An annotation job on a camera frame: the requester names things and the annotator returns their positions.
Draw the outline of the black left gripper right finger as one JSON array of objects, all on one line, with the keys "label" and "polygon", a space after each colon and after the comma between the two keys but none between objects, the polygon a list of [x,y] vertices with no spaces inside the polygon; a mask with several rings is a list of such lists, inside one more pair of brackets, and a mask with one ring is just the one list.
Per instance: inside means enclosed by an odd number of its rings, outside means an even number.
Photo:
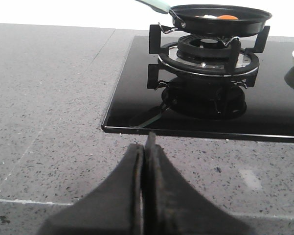
[{"label": "black left gripper right finger", "polygon": [[150,133],[143,163],[144,234],[249,235],[251,228],[200,195]]}]

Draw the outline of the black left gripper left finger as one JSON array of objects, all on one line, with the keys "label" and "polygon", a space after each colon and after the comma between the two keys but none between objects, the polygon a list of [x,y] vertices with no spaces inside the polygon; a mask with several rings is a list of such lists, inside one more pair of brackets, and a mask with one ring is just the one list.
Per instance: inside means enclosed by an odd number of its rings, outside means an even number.
[{"label": "black left gripper left finger", "polygon": [[114,171],[85,198],[49,217],[39,235],[138,235],[144,148],[130,144]]}]

